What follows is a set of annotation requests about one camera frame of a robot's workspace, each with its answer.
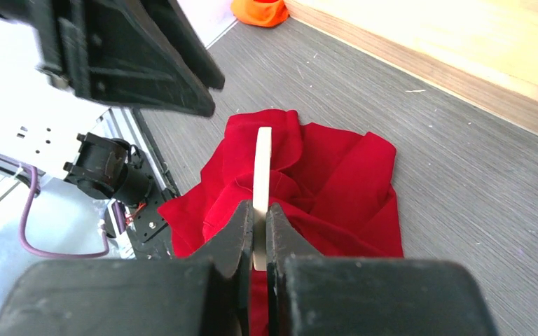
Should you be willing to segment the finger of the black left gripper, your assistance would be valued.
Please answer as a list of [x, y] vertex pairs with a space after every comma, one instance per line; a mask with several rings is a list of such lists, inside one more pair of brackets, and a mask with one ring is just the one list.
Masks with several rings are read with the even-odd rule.
[[222, 90], [225, 76], [208, 53], [176, 0], [148, 0], [144, 7], [172, 47], [207, 88]]

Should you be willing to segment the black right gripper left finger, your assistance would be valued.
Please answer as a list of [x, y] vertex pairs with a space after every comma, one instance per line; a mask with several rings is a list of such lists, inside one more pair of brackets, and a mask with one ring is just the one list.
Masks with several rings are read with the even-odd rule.
[[254, 212], [187, 258], [47, 260], [16, 282], [0, 335], [247, 335]]

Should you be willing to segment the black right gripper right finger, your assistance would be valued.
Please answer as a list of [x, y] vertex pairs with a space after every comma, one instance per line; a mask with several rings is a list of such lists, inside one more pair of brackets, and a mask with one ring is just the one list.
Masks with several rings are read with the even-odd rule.
[[266, 218], [271, 335], [496, 335], [473, 276], [445, 260], [322, 255], [278, 204]]

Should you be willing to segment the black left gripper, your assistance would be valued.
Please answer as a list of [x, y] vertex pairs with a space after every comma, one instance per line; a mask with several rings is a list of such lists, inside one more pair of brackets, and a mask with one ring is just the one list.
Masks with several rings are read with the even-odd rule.
[[202, 117], [215, 103], [160, 28], [145, 1], [0, 1], [0, 20], [36, 32], [38, 70], [54, 88], [109, 106]]

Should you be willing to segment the dark red cloth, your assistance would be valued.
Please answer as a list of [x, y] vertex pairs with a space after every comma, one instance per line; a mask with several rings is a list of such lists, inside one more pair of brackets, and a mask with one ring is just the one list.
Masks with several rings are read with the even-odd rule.
[[404, 251], [392, 175], [396, 148], [368, 132], [302, 124], [294, 110], [229, 117], [200, 182], [159, 207], [174, 253], [192, 255], [228, 223], [253, 191], [258, 130], [272, 130], [269, 201], [329, 257], [393, 257]]

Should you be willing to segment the beige wooden hanger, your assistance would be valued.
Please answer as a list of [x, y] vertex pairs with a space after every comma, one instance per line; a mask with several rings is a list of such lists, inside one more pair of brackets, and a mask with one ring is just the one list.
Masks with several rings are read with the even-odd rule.
[[266, 271], [266, 216], [270, 196], [272, 128], [260, 127], [254, 157], [252, 206], [254, 210], [252, 260], [254, 269]]

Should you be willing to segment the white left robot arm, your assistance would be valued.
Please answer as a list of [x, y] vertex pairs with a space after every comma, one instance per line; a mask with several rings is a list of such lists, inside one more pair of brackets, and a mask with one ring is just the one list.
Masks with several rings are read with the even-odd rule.
[[97, 200], [146, 200], [145, 159], [97, 136], [114, 108], [214, 114], [225, 78], [209, 46], [228, 6], [190, 1], [0, 1], [0, 154]]

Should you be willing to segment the wooden hanger rack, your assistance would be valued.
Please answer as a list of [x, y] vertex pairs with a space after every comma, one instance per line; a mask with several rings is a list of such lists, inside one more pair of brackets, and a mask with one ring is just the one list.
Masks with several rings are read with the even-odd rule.
[[538, 135], [538, 1], [288, 1], [292, 18]]

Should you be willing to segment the orange cloth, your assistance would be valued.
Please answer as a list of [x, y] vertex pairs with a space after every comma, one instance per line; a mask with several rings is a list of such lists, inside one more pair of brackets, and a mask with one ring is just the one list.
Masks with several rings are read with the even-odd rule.
[[276, 27], [289, 18], [284, 0], [232, 0], [230, 9], [246, 25]]

